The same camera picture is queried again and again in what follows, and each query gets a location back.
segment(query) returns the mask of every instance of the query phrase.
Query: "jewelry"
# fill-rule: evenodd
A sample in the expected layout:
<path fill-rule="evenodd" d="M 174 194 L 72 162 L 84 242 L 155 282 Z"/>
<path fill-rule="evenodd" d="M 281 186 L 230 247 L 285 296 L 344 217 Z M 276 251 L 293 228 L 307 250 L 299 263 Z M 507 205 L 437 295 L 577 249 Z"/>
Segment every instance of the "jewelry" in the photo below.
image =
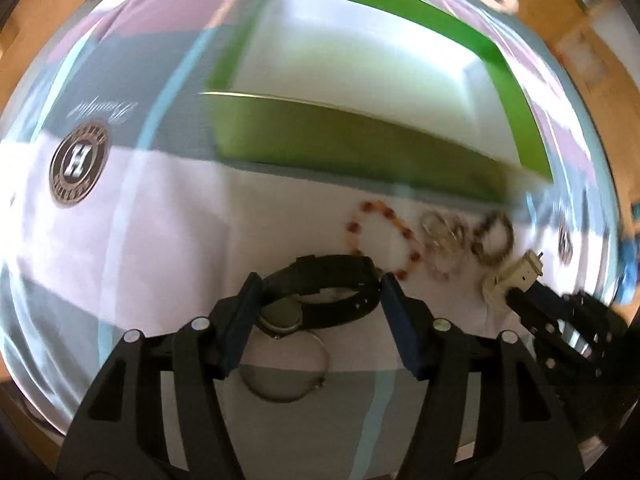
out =
<path fill-rule="evenodd" d="M 324 386 L 326 382 L 326 375 L 327 375 L 327 372 L 329 371 L 329 366 L 330 366 L 329 352 L 327 351 L 326 346 L 324 346 L 324 343 L 322 342 L 322 340 L 313 332 L 310 332 L 308 330 L 300 330 L 298 333 L 309 334 L 320 345 L 320 348 L 322 349 L 322 357 L 324 362 L 323 362 L 322 371 L 320 372 L 319 377 L 311 381 L 307 388 L 305 388 L 302 392 L 294 396 L 275 397 L 260 391 L 260 389 L 255 384 L 252 383 L 252 381 L 249 379 L 249 377 L 247 377 L 244 371 L 247 368 L 246 366 L 238 367 L 238 373 L 240 375 L 240 379 L 242 380 L 242 384 L 244 384 L 244 386 L 246 386 L 246 388 L 252 394 L 254 394 L 254 396 L 258 397 L 260 400 L 264 400 L 265 402 L 270 402 L 271 404 L 289 404 L 291 402 L 296 402 L 297 400 L 304 399 L 306 396 L 308 396 L 308 394 L 311 394 L 314 391 L 319 390 Z"/>
<path fill-rule="evenodd" d="M 362 202 L 360 204 L 359 213 L 356 213 L 351 218 L 351 222 L 347 224 L 347 243 L 351 250 L 351 254 L 353 254 L 354 256 L 363 255 L 362 251 L 360 250 L 360 240 L 358 238 L 360 233 L 362 232 L 362 219 L 360 217 L 360 213 L 368 215 L 372 212 L 378 212 L 384 218 L 391 221 L 391 223 L 402 235 L 402 238 L 404 238 L 409 245 L 408 261 L 405 268 L 398 269 L 394 272 L 398 280 L 404 281 L 409 277 L 409 274 L 413 272 L 418 265 L 420 265 L 420 261 L 422 260 L 422 255 L 420 254 L 420 245 L 418 243 L 418 240 L 415 238 L 414 232 L 411 231 L 411 229 L 409 229 L 404 224 L 404 221 L 396 216 L 396 212 L 389 206 L 387 206 L 384 202 L 380 200 L 377 200 L 375 202 Z M 379 267 L 376 267 L 376 272 L 378 274 L 384 273 L 384 271 Z"/>
<path fill-rule="evenodd" d="M 459 216 L 445 218 L 436 211 L 427 211 L 420 222 L 424 230 L 424 263 L 427 272 L 438 282 L 446 282 L 462 270 L 468 249 L 466 222 Z M 443 270 L 435 263 L 450 260 L 449 269 Z"/>
<path fill-rule="evenodd" d="M 484 242 L 482 239 L 494 227 L 496 222 L 500 222 L 504 227 L 507 235 L 507 241 L 503 248 L 494 253 L 487 253 L 484 250 Z M 515 238 L 513 233 L 513 224 L 511 219 L 501 212 L 493 212 L 489 214 L 482 223 L 474 229 L 474 241 L 471 243 L 471 252 L 476 256 L 478 262 L 488 267 L 500 265 L 513 251 Z"/>
<path fill-rule="evenodd" d="M 569 265 L 574 257 L 574 244 L 569 234 L 569 226 L 564 218 L 560 221 L 560 229 L 558 231 L 558 256 L 564 265 Z"/>

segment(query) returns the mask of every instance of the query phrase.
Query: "round logo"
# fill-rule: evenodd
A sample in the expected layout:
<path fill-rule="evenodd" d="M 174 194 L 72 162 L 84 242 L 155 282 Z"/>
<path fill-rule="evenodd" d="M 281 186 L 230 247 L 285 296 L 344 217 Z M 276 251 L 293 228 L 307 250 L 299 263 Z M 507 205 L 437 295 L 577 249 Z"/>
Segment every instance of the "round logo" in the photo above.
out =
<path fill-rule="evenodd" d="M 98 181 L 108 150 L 104 124 L 92 121 L 76 127 L 60 143 L 51 161 L 49 187 L 53 198 L 63 205 L 83 200 Z"/>

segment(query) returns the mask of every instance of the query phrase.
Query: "bedsheet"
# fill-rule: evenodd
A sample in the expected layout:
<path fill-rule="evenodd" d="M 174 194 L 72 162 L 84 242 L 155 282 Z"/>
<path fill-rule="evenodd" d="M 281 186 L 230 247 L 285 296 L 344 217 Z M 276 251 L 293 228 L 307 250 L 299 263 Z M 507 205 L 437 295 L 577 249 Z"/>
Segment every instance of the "bedsheet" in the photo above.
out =
<path fill-rule="evenodd" d="M 265 276 L 297 256 L 345 253 L 345 225 L 361 201 L 383 200 L 415 232 L 429 208 L 471 225 L 494 208 L 402 185 L 220 162 L 200 93 L 254 1 L 103 0 L 50 55 L 0 142 L 0 351 L 18 386 L 63 432 L 124 331 L 172 332 L 236 294 L 251 271 Z M 495 41 L 545 142 L 555 185 L 509 211 L 514 257 L 543 252 L 543 283 L 609 302 L 617 243 L 612 181 L 599 169 L 604 155 L 585 138 L 566 84 L 480 5 L 425 1 Z M 49 189 L 50 162 L 87 120 L 108 125 L 108 160 L 82 202 L 60 207 Z M 574 244 L 568 266 L 558 257 L 562 220 Z M 367 224 L 362 245 L 380 267 L 401 266 L 406 257 L 383 221 Z M 515 316 L 482 301 L 485 272 L 469 259 L 451 282 L 420 270 L 402 287 L 466 332 L 526 335 Z M 326 386 L 300 402 L 264 403 L 236 374 L 216 385 L 249 479 L 356 480 L 398 469 L 426 385 L 402 368 L 382 310 L 318 335 L 331 355 Z M 317 368 L 300 357 L 302 341 L 283 352 L 259 334 L 254 339 L 242 365 L 267 379 L 295 380 Z M 164 378 L 166 427 L 175 436 L 170 382 Z M 470 378 L 469 391 L 477 389 L 478 378 Z M 461 444 L 473 437 L 465 426 Z M 178 444 L 170 455 L 184 464 Z"/>

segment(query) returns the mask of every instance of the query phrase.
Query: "black watch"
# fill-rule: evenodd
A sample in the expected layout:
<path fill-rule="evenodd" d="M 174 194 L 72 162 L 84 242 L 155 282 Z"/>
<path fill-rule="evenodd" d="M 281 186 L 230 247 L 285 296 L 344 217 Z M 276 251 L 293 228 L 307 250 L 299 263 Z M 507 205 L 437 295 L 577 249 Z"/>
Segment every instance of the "black watch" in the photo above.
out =
<path fill-rule="evenodd" d="M 367 256 L 301 256 L 262 284 L 263 308 L 256 325 L 275 338 L 350 323 L 369 314 L 380 301 L 380 282 Z M 294 297 L 324 288 L 350 289 L 354 294 L 331 303 L 306 303 Z"/>

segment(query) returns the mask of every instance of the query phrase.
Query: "watch face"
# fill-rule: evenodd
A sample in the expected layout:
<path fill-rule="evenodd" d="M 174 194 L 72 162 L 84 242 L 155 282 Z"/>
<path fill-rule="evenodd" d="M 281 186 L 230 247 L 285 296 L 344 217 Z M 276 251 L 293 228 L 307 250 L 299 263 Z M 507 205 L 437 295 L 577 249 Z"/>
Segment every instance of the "watch face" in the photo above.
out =
<path fill-rule="evenodd" d="M 264 307 L 259 318 L 273 332 L 295 332 L 302 324 L 302 306 L 295 298 L 282 298 Z"/>

